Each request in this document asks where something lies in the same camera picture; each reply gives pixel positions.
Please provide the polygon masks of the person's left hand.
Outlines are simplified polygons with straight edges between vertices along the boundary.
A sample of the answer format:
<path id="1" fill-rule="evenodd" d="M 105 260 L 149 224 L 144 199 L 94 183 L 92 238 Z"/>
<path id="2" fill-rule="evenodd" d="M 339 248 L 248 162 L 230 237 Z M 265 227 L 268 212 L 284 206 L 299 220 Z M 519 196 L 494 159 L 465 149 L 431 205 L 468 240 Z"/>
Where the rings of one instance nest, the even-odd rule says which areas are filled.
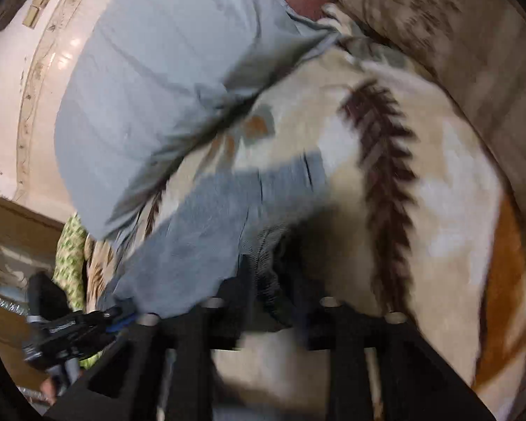
<path id="1" fill-rule="evenodd" d="M 57 402 L 57 387 L 52 377 L 48 377 L 40 384 L 40 391 L 49 405 Z"/>

